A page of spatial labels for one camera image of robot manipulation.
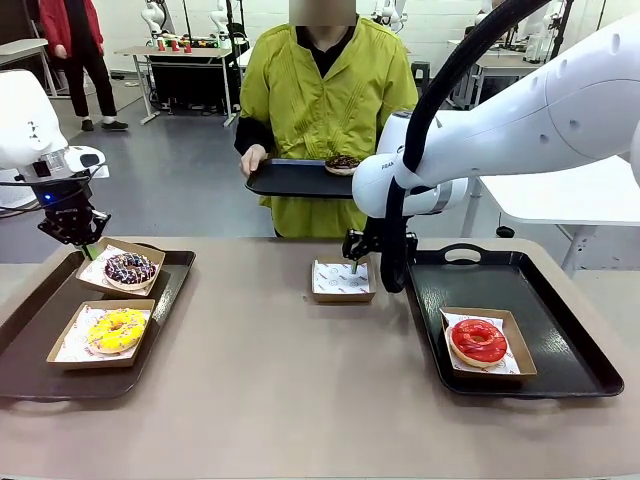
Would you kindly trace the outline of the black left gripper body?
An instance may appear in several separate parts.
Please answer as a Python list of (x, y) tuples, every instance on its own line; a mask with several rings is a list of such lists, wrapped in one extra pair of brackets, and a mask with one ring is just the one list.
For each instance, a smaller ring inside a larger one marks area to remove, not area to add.
[(72, 173), (65, 178), (29, 178), (29, 186), (38, 203), (34, 210), (43, 211), (53, 219), (92, 220), (94, 208), (90, 203), (92, 191), (89, 185), (92, 178), (93, 174), (89, 169)]

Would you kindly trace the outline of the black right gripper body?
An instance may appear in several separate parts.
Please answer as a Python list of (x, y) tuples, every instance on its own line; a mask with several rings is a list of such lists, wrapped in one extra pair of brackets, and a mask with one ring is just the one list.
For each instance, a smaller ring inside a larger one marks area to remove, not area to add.
[(414, 263), (418, 239), (414, 232), (408, 230), (407, 224), (411, 216), (388, 221), (384, 218), (368, 217), (364, 231), (375, 234), (375, 250), (371, 253), (390, 252), (402, 255), (406, 263)]

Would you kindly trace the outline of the person right hand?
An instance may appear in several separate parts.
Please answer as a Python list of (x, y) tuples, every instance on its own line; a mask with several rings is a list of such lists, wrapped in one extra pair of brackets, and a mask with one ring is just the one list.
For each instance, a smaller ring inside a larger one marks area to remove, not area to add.
[(241, 170), (245, 177), (255, 172), (260, 164), (268, 158), (267, 151), (260, 144), (251, 145), (241, 156)]

